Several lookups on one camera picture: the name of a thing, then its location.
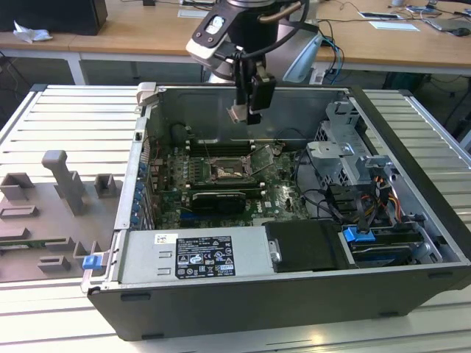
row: paper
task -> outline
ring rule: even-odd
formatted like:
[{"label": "paper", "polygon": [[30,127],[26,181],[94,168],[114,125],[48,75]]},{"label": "paper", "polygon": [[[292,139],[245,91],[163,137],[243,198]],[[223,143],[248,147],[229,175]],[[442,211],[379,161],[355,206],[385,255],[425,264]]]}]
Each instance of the paper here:
[{"label": "paper", "polygon": [[52,36],[49,34],[48,31],[45,29],[29,29],[23,26],[20,26],[19,24],[15,22],[15,30],[13,31],[13,34],[20,38],[21,40],[24,40],[25,42],[28,42],[31,44],[34,40],[51,40]]},{"label": "paper", "polygon": [[157,233],[154,236],[154,244],[175,244],[177,238],[178,233]]},{"label": "paper", "polygon": [[184,18],[204,18],[209,13],[209,11],[199,11],[199,10],[178,10],[178,17]]},{"label": "paper", "polygon": [[370,21],[371,25],[376,29],[392,29],[394,31],[415,31],[420,32],[420,29],[413,24],[393,24],[392,22],[378,22]]}]

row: table leg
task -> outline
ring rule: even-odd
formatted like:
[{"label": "table leg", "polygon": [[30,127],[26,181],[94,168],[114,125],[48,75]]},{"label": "table leg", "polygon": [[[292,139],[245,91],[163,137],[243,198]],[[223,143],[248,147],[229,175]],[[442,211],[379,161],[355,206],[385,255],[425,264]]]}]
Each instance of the table leg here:
[{"label": "table leg", "polygon": [[139,78],[141,78],[141,75],[139,74],[139,68],[138,68],[137,62],[136,62],[136,61],[132,61],[130,64],[131,64],[132,78],[133,78],[133,79],[139,79]]},{"label": "table leg", "polygon": [[82,67],[80,55],[78,53],[70,53],[70,55],[67,55],[66,60],[68,67],[71,69],[75,85],[88,85],[88,77]]}]

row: motherboard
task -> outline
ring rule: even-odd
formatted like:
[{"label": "motherboard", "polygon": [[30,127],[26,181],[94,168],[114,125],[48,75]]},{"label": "motherboard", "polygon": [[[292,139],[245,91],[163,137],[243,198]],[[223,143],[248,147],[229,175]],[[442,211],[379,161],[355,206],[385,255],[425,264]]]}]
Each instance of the motherboard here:
[{"label": "motherboard", "polygon": [[152,154],[156,229],[309,218],[294,183],[295,151],[275,143],[189,147],[162,147]]}]

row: cable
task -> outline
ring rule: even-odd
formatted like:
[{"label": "cable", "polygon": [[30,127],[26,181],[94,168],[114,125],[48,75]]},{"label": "cable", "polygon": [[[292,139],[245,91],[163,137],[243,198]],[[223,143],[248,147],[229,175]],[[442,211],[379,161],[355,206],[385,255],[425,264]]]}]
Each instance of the cable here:
[{"label": "cable", "polygon": [[288,40],[293,38],[296,33],[298,33],[298,31],[301,29],[301,26],[304,24],[304,22],[306,21],[306,18],[308,17],[308,12],[309,12],[309,0],[304,0],[304,8],[302,9],[301,19],[298,22],[296,22],[296,24],[293,26],[293,29],[287,35],[285,35],[283,38],[273,43],[272,45],[267,46],[266,48],[254,51],[249,54],[243,53],[241,55],[241,59],[243,60],[253,59],[254,57],[260,57],[262,55],[265,55],[266,53],[274,51],[277,48],[280,48],[284,43],[286,43]]},{"label": "cable", "polygon": [[354,8],[356,8],[356,10],[357,10],[359,13],[361,12],[360,9],[358,9],[358,8],[355,6],[355,4],[353,4],[353,3],[350,2],[350,1],[346,1],[346,2],[341,2],[341,1],[339,1],[339,0],[330,0],[330,1],[335,1],[335,2],[338,2],[339,4],[341,4],[341,5],[340,5],[340,8],[339,8],[339,10],[341,10],[341,11],[345,8],[345,5],[346,5],[346,4],[350,4],[350,5],[352,5]]},{"label": "cable", "polygon": [[[146,138],[144,138],[144,140],[142,141],[142,148],[141,148],[141,152],[144,152],[144,151],[145,151],[145,143],[146,143],[147,140],[149,140],[149,163],[150,163],[150,160],[152,159],[152,158],[151,158],[151,155],[150,155],[150,154],[151,154],[151,151],[152,151],[152,146],[150,146],[150,140],[151,140],[151,138],[154,138],[154,139],[156,140],[157,146],[158,146],[158,139],[157,139],[154,135],[149,135],[149,134],[147,134]],[[157,155],[156,155],[156,157],[155,157],[155,159],[154,159],[154,162],[153,162],[153,163],[154,163],[154,169],[155,169],[155,171],[157,171],[157,167],[156,167],[156,165],[155,165],[155,161],[157,160]]]},{"label": "cable", "polygon": [[205,7],[207,8],[208,10],[211,9],[212,6],[214,6],[216,4],[216,2],[205,2],[205,1],[194,1],[194,0],[183,0],[182,1],[182,5],[183,6],[199,6],[199,7]]},{"label": "cable", "polygon": [[443,123],[443,127],[447,126],[448,121],[450,121],[450,119],[453,116],[453,114],[455,113],[455,111],[458,109],[458,107],[461,105],[461,103],[463,103],[464,99],[467,97],[468,94],[470,94],[470,92],[471,92],[471,83],[470,83],[470,89],[468,89],[468,91],[461,97],[461,99],[458,101],[456,106],[453,108],[453,110],[450,112],[448,117],[445,119],[445,122]]},{"label": "cable", "polygon": [[24,78],[24,76],[21,74],[21,72],[16,68],[16,66],[13,65],[12,63],[12,60],[10,60],[9,57],[6,57],[5,54],[3,54],[1,51],[0,51],[0,54],[2,55],[2,57],[4,57],[7,62],[15,69],[16,73],[18,74],[18,76],[21,77],[21,79],[24,81],[24,83],[26,83],[28,85],[28,87],[31,87],[30,83],[28,82],[27,79]]},{"label": "cable", "polygon": [[341,79],[337,79],[336,82],[339,83],[339,82],[342,82],[342,81],[348,79],[348,77],[350,77],[351,74],[353,74],[353,70],[350,70],[350,72],[348,74],[346,74],[345,76],[343,76]]},{"label": "cable", "polygon": [[203,83],[205,81],[205,67],[201,65],[201,71],[199,72],[199,81]]},{"label": "cable", "polygon": [[449,14],[451,14],[451,15],[455,15],[455,13],[452,13],[452,12],[450,12],[450,11],[440,10],[440,9],[438,9],[438,8],[436,8],[436,7],[435,7],[435,10],[437,10],[437,11],[439,11],[439,12],[441,12],[441,13],[449,13]]},{"label": "cable", "polygon": [[203,139],[203,145],[205,145],[206,155],[208,156],[208,163],[211,163],[211,156],[209,154],[208,147],[206,146],[206,140]]},{"label": "cable", "polygon": [[307,190],[304,190],[302,193],[310,193],[310,192],[316,192],[316,193],[320,193],[322,195],[325,194],[325,190],[324,189],[316,189],[316,188],[312,188],[312,189],[307,189]]},{"label": "cable", "polygon": [[321,210],[327,212],[329,215],[331,215],[332,217],[334,217],[334,214],[332,213],[332,211],[324,206],[321,206],[321,202],[323,201],[326,201],[325,199],[324,200],[321,200],[319,202],[315,202],[311,199],[309,199],[306,195],[302,195],[304,200],[306,200],[307,202],[309,202],[310,204],[312,204],[313,206],[316,206],[317,208],[320,208]]},{"label": "cable", "polygon": [[293,2],[289,6],[284,7],[282,10],[274,13],[273,15],[262,15],[258,17],[258,22],[260,24],[273,24],[284,18],[288,18],[290,14],[298,11],[302,7],[302,2],[300,0]]},{"label": "cable", "polygon": [[337,78],[339,77],[340,71],[342,70],[342,68],[344,66],[345,53],[344,53],[344,50],[342,48],[340,48],[339,46],[337,46],[337,44],[335,42],[335,38],[333,36],[333,27],[332,27],[332,24],[329,22],[329,20],[320,20],[319,23],[321,23],[321,22],[327,22],[327,24],[329,26],[329,29],[330,29],[330,34],[331,34],[331,37],[332,37],[332,41],[330,42],[328,39],[325,38],[324,34],[321,32],[322,37],[324,37],[324,40],[329,43],[329,45],[332,47],[332,50],[333,50],[333,61],[332,61],[332,64],[330,65],[329,69],[327,70],[327,75],[333,70],[333,66],[335,64],[335,61],[336,61],[337,57],[339,59],[339,66],[337,68],[337,72],[336,72],[336,75],[334,76],[334,78],[329,79],[328,77],[325,77],[333,85],[335,83],[335,81],[337,81]]},{"label": "cable", "polygon": [[158,169],[157,169],[157,166],[156,166],[156,162],[157,162],[157,158],[159,157],[159,151],[160,151],[160,146],[159,146],[159,140],[156,140],[155,141],[155,157],[154,158],[151,158],[150,157],[150,153],[149,153],[149,162],[150,160],[152,159],[152,164],[149,164],[149,166],[153,165],[154,166],[154,171],[155,173],[158,172]]},{"label": "cable", "polygon": [[317,218],[317,219],[320,219],[320,218],[321,218],[320,215],[319,215],[319,209],[320,209],[320,204],[321,204],[322,202],[325,202],[325,203],[327,204],[327,200],[326,200],[326,199],[323,199],[323,200],[321,200],[321,201],[319,201],[319,202],[317,203],[317,208],[316,208],[316,214],[317,214],[317,217],[316,217],[316,218]]},{"label": "cable", "polygon": [[184,207],[184,206],[180,206],[180,208],[183,209],[183,210],[190,211],[191,213],[194,212],[193,210],[191,210],[191,209],[189,209],[189,208],[187,208],[187,207]]},{"label": "cable", "polygon": [[437,84],[435,84],[433,81],[429,81],[427,83],[430,83],[432,86],[434,86],[437,90],[440,90],[441,92],[444,92],[444,93],[449,93],[449,94],[456,94],[456,93],[460,93],[460,92],[464,92],[467,90],[467,88],[463,89],[463,90],[445,90],[444,88],[441,88],[440,86],[438,86]]},{"label": "cable", "polygon": [[[135,1],[142,1],[142,0],[119,0],[120,2],[135,2]],[[201,11],[208,11],[211,9],[211,7],[215,4],[213,3],[199,3],[196,1],[192,0],[185,0],[186,3],[191,3],[194,2],[195,4],[181,4],[180,2],[172,2],[172,1],[161,1],[161,0],[154,0],[154,3],[156,4],[170,4],[170,5],[177,5],[177,6],[191,6],[194,7],[195,9],[201,10]]]},{"label": "cable", "polygon": [[396,210],[396,219],[398,222],[401,222],[400,220],[400,201],[398,198],[396,198],[392,193],[389,194],[389,200],[393,201],[394,203],[394,208]]},{"label": "cable", "polygon": [[320,175],[319,171],[317,170],[316,166],[314,165],[313,161],[311,158],[309,158],[309,163],[311,164],[311,167],[313,170],[316,172],[316,174]]},{"label": "cable", "polygon": [[[13,74],[13,72],[10,70],[12,68],[12,64],[17,60],[17,57],[15,59],[12,60],[11,63],[8,64],[7,66],[7,72],[10,74],[10,76],[12,77],[13,81],[15,81],[15,88],[13,88],[14,91],[17,91],[18,90],[18,87],[19,87],[19,82],[18,80],[16,79],[15,75]],[[18,103],[21,103],[21,99],[18,98],[18,95],[15,93],[15,99],[18,101]]]},{"label": "cable", "polygon": [[376,199],[374,197],[372,198],[372,200],[373,200],[373,211],[371,212],[371,216],[369,217],[369,220],[368,220],[368,227],[371,226],[371,224],[375,220],[376,215],[378,214],[378,203],[376,202]]},{"label": "cable", "polygon": [[461,2],[462,4],[471,5],[471,0],[442,0],[443,2]]},{"label": "cable", "polygon": [[[367,215],[370,215],[371,212],[373,212],[375,208],[373,206],[371,206],[368,210],[366,210],[366,212],[364,213],[365,216]],[[356,217],[353,219],[352,223],[357,223],[358,221],[360,220],[360,216]]]},{"label": "cable", "polygon": [[296,163],[296,168],[294,169],[294,184],[296,185],[296,187],[298,189],[300,189],[300,186],[298,185],[298,182],[297,182],[297,172],[299,171],[300,169],[300,165],[301,165],[301,160],[302,158],[304,157],[304,155],[307,153],[307,151],[305,149],[302,150],[302,154],[298,157],[298,160],[297,160],[297,163]]},{"label": "cable", "polygon": [[0,88],[0,90],[4,90],[4,91],[7,91],[7,92],[12,92],[14,94],[19,94],[20,96],[26,97],[26,94],[18,92],[17,90],[10,90],[9,88]]},{"label": "cable", "polygon": [[413,19],[415,19],[413,13],[408,13],[408,12],[406,12],[406,11],[399,11],[399,10],[397,10],[397,11],[392,11],[391,14],[407,15],[407,16],[408,16],[407,18],[413,18]]},{"label": "cable", "polygon": [[451,79],[450,81],[442,81],[442,80],[437,79],[433,76],[431,76],[430,79],[432,79],[433,81],[441,82],[441,83],[451,83],[451,82],[455,82],[455,81],[459,80],[462,77],[463,77],[463,75],[459,75],[459,76],[455,77],[454,79]]},{"label": "cable", "polygon": [[308,138],[307,138],[301,131],[299,131],[298,129],[296,129],[295,127],[285,127],[284,129],[280,130],[280,131],[275,135],[275,139],[274,139],[274,140],[275,140],[275,143],[279,143],[279,139],[280,139],[281,134],[283,134],[285,131],[289,131],[289,130],[297,132],[297,134],[298,134],[299,136],[301,136],[304,140],[306,140],[306,141],[308,140]]},{"label": "cable", "polygon": [[[355,19],[352,19],[352,20],[336,20],[336,19],[332,19],[332,18],[322,18],[319,20],[319,22],[321,21],[332,21],[332,22],[341,22],[341,23],[347,23],[347,22],[370,22],[370,21],[373,21],[371,18],[368,19],[368,18],[365,18],[365,19],[361,19],[361,18],[355,18]],[[422,21],[421,18],[383,18],[381,19],[381,21]]]}]

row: black cable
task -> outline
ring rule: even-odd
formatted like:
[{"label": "black cable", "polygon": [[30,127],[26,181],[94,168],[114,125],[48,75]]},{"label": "black cable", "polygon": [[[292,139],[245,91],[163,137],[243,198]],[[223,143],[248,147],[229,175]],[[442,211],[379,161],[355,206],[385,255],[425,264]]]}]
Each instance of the black cable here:
[{"label": "black cable", "polygon": [[298,31],[301,29],[301,26],[304,24],[304,21],[308,17],[308,12],[309,12],[309,0],[304,0],[304,9],[302,9],[301,19],[299,20],[299,22],[296,22],[296,24],[293,26],[293,29],[287,35],[285,35],[283,38],[273,43],[272,45],[267,46],[266,48],[254,51],[249,54],[243,53],[241,59],[243,60],[253,59],[254,57],[260,57],[262,55],[265,55],[266,53],[274,51],[277,48],[280,48],[284,43],[286,43],[288,40],[293,38],[296,33],[298,33]]},{"label": "black cable", "polygon": [[451,14],[451,15],[455,15],[455,13],[452,13],[452,12],[450,12],[450,11],[440,10],[440,9],[437,9],[436,7],[435,7],[435,10],[437,10],[437,11],[439,11],[439,12],[441,12],[441,13],[449,13],[449,14]]},{"label": "black cable", "polygon": [[1,105],[0,105],[0,114],[2,114],[8,120],[8,114]]},{"label": "black cable", "polygon": [[457,20],[458,18],[466,18],[466,17],[463,16],[463,15],[460,15],[460,16],[456,16],[456,17],[447,18],[447,20]]},{"label": "black cable", "polygon": [[[135,1],[142,1],[142,0],[119,0],[120,2],[135,2]],[[181,4],[180,2],[172,2],[172,1],[161,1],[161,0],[154,0],[156,4],[170,4],[170,5],[177,5],[177,6],[191,6],[195,9],[202,10],[202,11],[209,11],[211,7],[215,4],[215,2],[197,2],[192,0],[185,0],[186,3],[194,2],[195,4]]]},{"label": "black cable", "polygon": [[362,195],[360,193],[355,194],[355,205],[357,210],[357,216],[355,217],[355,219],[358,220],[353,223],[357,223],[359,231],[368,232],[369,225],[366,221],[366,211],[363,208]]},{"label": "black cable", "polygon": [[443,2],[461,2],[462,4],[471,5],[471,0],[441,0]]},{"label": "black cable", "polygon": [[448,115],[448,117],[445,119],[445,122],[443,123],[443,127],[446,127],[447,124],[448,124],[448,121],[450,121],[451,117],[453,116],[453,114],[455,113],[455,111],[458,109],[458,107],[461,105],[461,103],[463,103],[464,99],[467,97],[468,94],[470,94],[471,92],[471,84],[470,84],[470,89],[468,89],[468,91],[461,97],[461,99],[458,101],[458,103],[456,104],[456,106],[453,108],[453,110],[451,111],[451,113]]},{"label": "black cable", "polygon": [[313,206],[316,206],[316,207],[320,208],[321,210],[327,212],[329,215],[331,215],[332,217],[334,217],[334,214],[332,214],[332,211],[331,211],[330,209],[328,209],[328,208],[326,208],[326,207],[324,207],[324,206],[321,206],[320,203],[321,203],[322,201],[325,201],[325,199],[324,199],[324,200],[321,200],[321,201],[319,201],[319,202],[315,202],[315,201],[309,199],[306,195],[302,195],[302,197],[304,198],[304,200],[306,200],[307,202],[309,202],[309,203],[312,204]]},{"label": "black cable", "polygon": [[298,189],[300,189],[298,183],[297,183],[297,172],[299,171],[300,169],[300,165],[301,165],[301,159],[304,157],[304,155],[307,153],[307,151],[304,149],[302,150],[302,154],[298,157],[298,160],[297,160],[297,163],[296,163],[296,168],[294,169],[294,184],[296,185],[296,187]]},{"label": "black cable", "polygon": [[437,84],[435,84],[433,81],[429,81],[427,83],[430,83],[432,86],[434,86],[437,90],[440,90],[441,92],[444,92],[444,93],[449,93],[449,94],[456,94],[456,93],[460,93],[460,92],[464,92],[467,90],[467,88],[463,89],[463,90],[445,90],[444,88],[441,88],[440,86],[438,86]]},{"label": "black cable", "polygon": [[407,18],[413,18],[413,19],[415,19],[413,13],[407,13],[407,12],[405,12],[405,11],[393,11],[393,12],[391,12],[391,14],[407,15],[407,16],[409,16],[409,17],[407,17]]},{"label": "black cable", "polygon": [[342,68],[344,67],[344,63],[345,63],[345,53],[344,53],[344,50],[342,48],[340,48],[337,44],[336,44],[336,40],[333,36],[333,27],[332,27],[332,24],[329,22],[329,20],[319,20],[319,23],[321,22],[327,22],[328,26],[329,26],[329,29],[330,29],[330,34],[331,34],[331,38],[332,38],[332,44],[334,45],[334,47],[332,48],[333,50],[333,62],[332,64],[330,65],[329,69],[327,70],[327,75],[331,74],[331,71],[333,70],[333,66],[336,64],[336,61],[337,61],[337,51],[340,51],[341,52],[341,64],[340,64],[340,67],[337,68],[337,72],[336,72],[336,75],[333,79],[329,79],[328,77],[325,77],[326,79],[328,79],[330,82],[333,82],[334,80],[336,82],[338,82],[337,80],[337,77],[339,76],[340,74],[340,71],[342,70]]},{"label": "black cable", "polygon": [[215,4],[216,4],[215,2],[194,1],[194,0],[183,0],[182,2],[183,6],[193,6],[193,7],[199,6],[199,7],[205,7],[208,9],[210,9]]},{"label": "black cable", "polygon": [[0,90],[4,90],[7,92],[12,92],[14,94],[19,94],[20,96],[26,97],[26,94],[18,92],[17,90],[10,90],[9,88],[0,88]]},{"label": "black cable", "polygon": [[2,57],[4,57],[7,60],[7,62],[10,64],[10,66],[15,69],[16,73],[18,74],[18,76],[21,77],[21,79],[24,81],[24,83],[26,83],[28,85],[28,87],[31,87],[28,80],[25,79],[24,76],[21,74],[21,72],[16,68],[16,66],[13,65],[12,60],[10,60],[9,57],[5,56],[5,54],[3,54],[1,51],[0,51],[0,54],[2,55]]},{"label": "black cable", "polygon": [[375,220],[376,215],[378,214],[378,203],[376,202],[376,198],[373,195],[369,195],[371,200],[373,200],[373,212],[371,213],[371,216],[368,219],[368,227],[371,226],[371,223]]},{"label": "black cable", "polygon": [[451,79],[450,81],[442,81],[442,80],[437,79],[433,76],[431,76],[430,79],[432,79],[433,81],[441,82],[441,83],[451,83],[451,82],[455,82],[455,81],[459,80],[462,77],[463,77],[463,75],[459,75],[459,76],[455,77],[454,79]]},{"label": "black cable", "polygon": [[320,193],[322,195],[325,194],[325,190],[324,189],[316,189],[316,188],[312,188],[312,189],[307,189],[307,190],[304,190],[302,193],[310,193],[310,192],[316,192],[316,193]]},{"label": "black cable", "polygon": [[343,76],[341,79],[336,79],[336,82],[342,82],[342,81],[348,79],[348,77],[350,77],[351,74],[353,74],[353,70],[350,70],[350,72],[348,74],[346,74],[345,76]]},{"label": "black cable", "polygon": [[312,159],[309,158],[309,163],[311,164],[311,167],[313,168],[313,170],[316,172],[316,174],[320,175],[319,171],[317,170],[316,166],[314,165],[314,163],[312,162]]},{"label": "black cable", "polygon": [[319,216],[319,209],[320,209],[320,204],[321,204],[322,202],[325,202],[325,203],[327,204],[327,200],[326,200],[326,199],[323,199],[323,200],[321,200],[321,201],[318,202],[317,208],[316,208],[316,214],[317,214],[317,217],[316,217],[316,218],[317,218],[317,219],[320,219],[320,218],[321,218],[321,217]]},{"label": "black cable", "polygon": [[[336,20],[336,19],[332,19],[332,18],[322,18],[319,20],[319,22],[321,21],[332,21],[332,22],[342,22],[342,23],[347,23],[347,22],[370,22],[370,21],[373,21],[372,19],[360,19],[360,18],[356,18],[356,19],[352,19],[352,20]],[[382,18],[381,21],[422,21],[421,18]]]},{"label": "black cable", "polygon": [[350,2],[350,1],[346,1],[346,2],[341,2],[341,1],[339,1],[339,0],[330,0],[330,1],[335,1],[335,2],[338,2],[339,4],[341,4],[341,5],[340,5],[340,8],[339,8],[339,10],[341,10],[341,11],[345,8],[345,5],[346,5],[346,4],[350,4],[350,5],[352,5],[354,8],[356,8],[356,10],[357,10],[359,13],[361,12],[360,9],[358,9],[358,8],[356,7],[356,5],[353,4],[353,3]]},{"label": "black cable", "polygon": [[280,130],[276,135],[275,135],[275,143],[279,143],[279,139],[281,134],[283,134],[285,131],[295,131],[299,136],[301,136],[304,140],[308,140],[308,138],[298,129],[295,127],[285,127],[284,129]]}]

